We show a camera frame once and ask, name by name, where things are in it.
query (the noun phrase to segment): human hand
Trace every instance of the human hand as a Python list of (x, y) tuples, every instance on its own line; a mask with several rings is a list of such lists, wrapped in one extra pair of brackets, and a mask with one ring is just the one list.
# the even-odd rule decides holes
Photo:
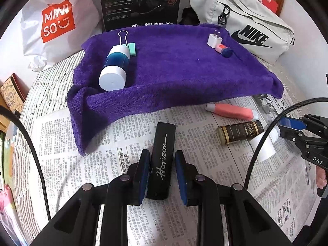
[(327, 185), (326, 171), (318, 166), (315, 168), (315, 181), (321, 190)]

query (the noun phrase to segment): nike swoosh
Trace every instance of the nike swoosh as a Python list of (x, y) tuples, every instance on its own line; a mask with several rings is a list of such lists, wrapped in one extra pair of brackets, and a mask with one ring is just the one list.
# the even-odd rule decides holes
[(252, 41), (247, 41), (247, 40), (244, 40), (242, 38), (240, 38), (238, 36), (238, 33), (240, 32), (241, 30), (237, 30), (236, 32), (234, 32), (232, 35), (231, 35), (231, 38), (233, 38), (236, 42), (239, 42), (239, 43), (242, 43), (242, 44), (249, 44), (249, 45), (256, 45), (256, 46), (262, 46), (262, 47), (269, 47), (269, 48), (272, 48), (270, 46), (267, 46), (267, 45), (263, 45), (263, 44), (258, 44), (256, 42), (252, 42)]

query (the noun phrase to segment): bed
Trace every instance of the bed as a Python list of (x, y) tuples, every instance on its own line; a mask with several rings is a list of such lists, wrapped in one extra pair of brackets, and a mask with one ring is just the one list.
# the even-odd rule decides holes
[[(80, 51), (38, 74), (27, 96), (20, 118), (29, 134), (32, 134), (33, 123), (36, 118), (67, 107), (66, 95), (73, 84), (73, 70), (79, 64), (83, 55), (84, 51)], [(302, 93), (288, 79), (284, 68), (279, 63), (271, 65), (263, 60), (259, 59), (259, 61), (280, 78), (293, 103), (304, 100)], [(306, 112), (307, 109), (304, 108), (303, 111), (299, 111), (299, 114)], [(33, 162), (30, 152), (24, 137), (19, 132), (15, 141), (13, 158), (13, 192), (22, 229), (29, 243), (40, 232), (34, 218), (30, 196), (30, 190), (35, 186), (30, 186), (28, 183), (30, 162)], [(315, 197), (309, 198), (309, 206), (313, 206), (314, 200)], [(304, 216), (304, 219), (308, 217), (309, 211), (307, 209), (308, 213)]]

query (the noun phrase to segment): small pink bottle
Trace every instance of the small pink bottle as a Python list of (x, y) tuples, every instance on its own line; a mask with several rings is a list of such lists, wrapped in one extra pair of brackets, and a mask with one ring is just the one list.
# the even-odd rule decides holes
[(206, 110), (220, 116), (248, 121), (255, 121), (259, 118), (259, 114), (255, 110), (229, 104), (206, 104)]

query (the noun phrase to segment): newspaper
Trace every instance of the newspaper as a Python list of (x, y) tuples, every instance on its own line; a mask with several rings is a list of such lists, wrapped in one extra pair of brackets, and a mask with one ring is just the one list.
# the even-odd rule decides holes
[[(282, 100), (270, 95), (241, 97), (222, 101), (257, 110), (260, 121), (268, 124), (292, 103), (284, 93)], [(300, 117), (300, 112), (291, 114)], [(230, 186), (244, 183), (253, 150), (247, 140), (226, 146), (219, 144), (216, 128), (243, 122), (223, 118), (204, 110), (204, 106), (175, 107), (150, 114), (124, 117), (94, 137), (82, 157), (78, 154), (69, 110), (63, 109), (35, 120), (32, 140), (46, 180), (51, 216), (85, 183), (107, 184), (138, 162), (142, 149), (151, 151), (158, 122), (177, 126), (175, 149), (183, 150), (188, 163), (216, 183)], [(279, 138), (276, 154), (256, 162), (249, 192), (293, 241), (304, 225), (316, 198), (314, 166), (301, 158), (295, 144)], [(31, 158), (29, 186), (34, 216), (40, 229), (47, 224), (41, 183)], [(99, 245), (102, 211), (96, 245)], [(184, 246), (196, 244), (197, 207), (181, 201), (173, 167), (169, 198), (144, 199), (141, 206), (128, 206), (129, 245)], [(225, 245), (228, 245), (223, 213)]]

